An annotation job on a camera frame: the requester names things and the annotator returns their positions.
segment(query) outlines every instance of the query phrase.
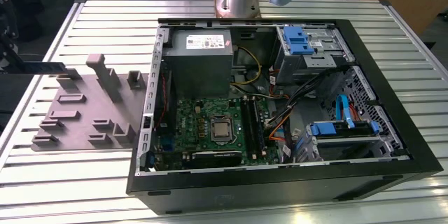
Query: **floor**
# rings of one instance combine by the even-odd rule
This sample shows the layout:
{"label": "floor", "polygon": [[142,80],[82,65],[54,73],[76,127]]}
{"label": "floor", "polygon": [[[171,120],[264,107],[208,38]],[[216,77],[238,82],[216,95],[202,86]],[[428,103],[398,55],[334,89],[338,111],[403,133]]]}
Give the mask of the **floor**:
{"label": "floor", "polygon": [[[24,60],[42,60],[52,43],[54,37],[63,24],[66,15],[71,9],[74,0],[42,0],[46,11],[38,16],[44,27],[43,36],[27,43],[19,44],[19,54]],[[448,68],[448,22],[438,17],[422,35],[424,42],[436,42],[432,52],[440,62]],[[30,76],[0,75],[0,110],[14,111],[27,85],[31,81]],[[11,115],[0,113],[0,131],[7,125]]]}

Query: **blue drive bracket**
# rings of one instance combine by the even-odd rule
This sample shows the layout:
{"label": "blue drive bracket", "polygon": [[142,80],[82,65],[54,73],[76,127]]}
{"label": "blue drive bracket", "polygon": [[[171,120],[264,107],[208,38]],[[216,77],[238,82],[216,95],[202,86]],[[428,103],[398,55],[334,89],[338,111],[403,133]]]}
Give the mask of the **blue drive bracket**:
{"label": "blue drive bracket", "polygon": [[312,55],[315,53],[315,49],[308,44],[308,35],[303,32],[302,27],[286,26],[283,32],[292,55]]}
{"label": "blue drive bracket", "polygon": [[342,104],[343,104],[343,109],[344,109],[344,120],[348,123],[348,128],[355,128],[352,115],[350,113],[348,97],[344,94],[340,94],[336,99],[336,109],[335,109],[336,110],[336,120],[343,120]]}
{"label": "blue drive bracket", "polygon": [[311,125],[311,132],[314,136],[335,135],[336,129],[334,123],[315,123]]}

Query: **sticker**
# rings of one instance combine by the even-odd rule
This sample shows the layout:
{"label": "sticker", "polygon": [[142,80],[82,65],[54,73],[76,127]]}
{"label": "sticker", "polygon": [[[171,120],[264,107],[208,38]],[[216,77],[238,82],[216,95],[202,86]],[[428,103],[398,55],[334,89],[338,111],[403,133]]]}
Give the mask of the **sticker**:
{"label": "sticker", "polygon": [[312,47],[322,47],[322,43],[320,43],[319,41],[311,41],[311,42],[310,42],[310,45],[311,45]]}
{"label": "sticker", "polygon": [[271,83],[272,85],[275,85],[275,80],[276,80],[275,76],[270,76],[270,83]]}
{"label": "sticker", "polygon": [[287,154],[288,157],[291,157],[291,149],[288,148],[287,145],[283,146],[283,153]]}
{"label": "sticker", "polygon": [[220,49],[224,46],[224,35],[188,35],[187,49]]}

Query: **cable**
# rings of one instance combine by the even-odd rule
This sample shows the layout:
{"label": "cable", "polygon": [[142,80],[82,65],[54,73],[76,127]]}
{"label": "cable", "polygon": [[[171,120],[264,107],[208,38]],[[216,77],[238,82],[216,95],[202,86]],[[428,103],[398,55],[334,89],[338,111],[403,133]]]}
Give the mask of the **cable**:
{"label": "cable", "polygon": [[255,78],[252,80],[231,83],[232,85],[247,85],[247,84],[255,82],[256,80],[259,80],[260,75],[262,75],[262,64],[260,64],[260,62],[258,60],[258,57],[255,57],[255,55],[250,52],[250,50],[247,50],[244,47],[239,47],[239,49],[244,50],[251,55],[251,57],[254,58],[255,62],[258,63],[258,66],[259,66],[258,75],[255,76]]}
{"label": "cable", "polygon": [[40,54],[19,54],[19,56],[42,56],[42,57],[46,57],[46,55],[40,55]]}
{"label": "cable", "polygon": [[316,87],[319,86],[320,82],[323,81],[323,77],[326,77],[327,75],[336,73],[336,72],[342,72],[346,71],[351,66],[350,65],[343,65],[338,68],[334,69],[327,69],[323,72],[319,73],[319,75],[316,75],[312,79],[310,79],[300,87],[299,89],[295,91],[295,93],[292,94],[288,102],[287,102],[287,106],[283,110],[283,112],[276,115],[274,118],[271,118],[268,120],[268,124],[271,124],[272,122],[275,122],[275,120],[278,120],[282,116],[284,116],[290,111],[292,111],[292,108],[295,107],[295,105],[298,104],[298,100],[307,95],[312,90],[316,89]]}
{"label": "cable", "polygon": [[163,88],[163,111],[162,111],[162,116],[160,116],[156,128],[159,128],[159,126],[160,126],[162,119],[163,119],[163,117],[166,115],[166,111],[167,111],[167,88],[166,88],[167,85],[166,85],[166,76],[163,75],[163,73],[160,75],[162,75],[162,88]]}
{"label": "cable", "polygon": [[[272,97],[280,97],[279,94],[274,94],[274,85],[271,85],[271,87],[270,87],[270,96],[272,96]],[[287,94],[283,94],[282,97],[286,98],[286,99],[290,99],[290,96]]]}
{"label": "cable", "polygon": [[242,92],[243,94],[247,94],[247,95],[254,95],[256,97],[266,97],[266,98],[270,98],[270,99],[282,99],[282,97],[271,97],[266,94],[260,94],[260,93],[250,93],[247,92],[244,89],[242,89],[238,85],[232,84],[232,86],[236,88],[236,90],[239,90],[239,92]]}
{"label": "cable", "polygon": [[11,111],[11,110],[0,110],[0,114],[12,115],[14,111]]}
{"label": "cable", "polygon": [[358,110],[356,110],[355,106],[351,104],[348,107],[350,107],[350,109],[351,109],[351,111],[352,111],[354,119],[355,119],[356,121],[362,121],[362,118],[360,118],[360,116],[359,116],[359,113],[358,113]]}
{"label": "cable", "polygon": [[280,126],[284,124],[290,116],[291,116],[291,113],[282,119],[279,125],[275,127],[274,131],[270,134],[270,139],[272,138],[275,132],[279,130]]}

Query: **desk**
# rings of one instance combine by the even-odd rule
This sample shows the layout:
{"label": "desk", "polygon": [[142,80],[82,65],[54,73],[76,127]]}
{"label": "desk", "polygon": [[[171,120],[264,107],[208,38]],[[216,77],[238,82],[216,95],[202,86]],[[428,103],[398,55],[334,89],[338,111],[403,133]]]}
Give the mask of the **desk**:
{"label": "desk", "polygon": [[[156,217],[126,191],[131,150],[34,152],[30,148],[59,83],[35,76],[0,138],[0,224],[434,223],[448,218],[448,72],[395,10],[378,1],[260,1],[266,18],[350,19],[446,171],[363,201]],[[88,0],[74,4],[44,61],[79,73],[87,54],[106,54],[118,73],[150,72],[158,18],[214,17],[214,0]]]}

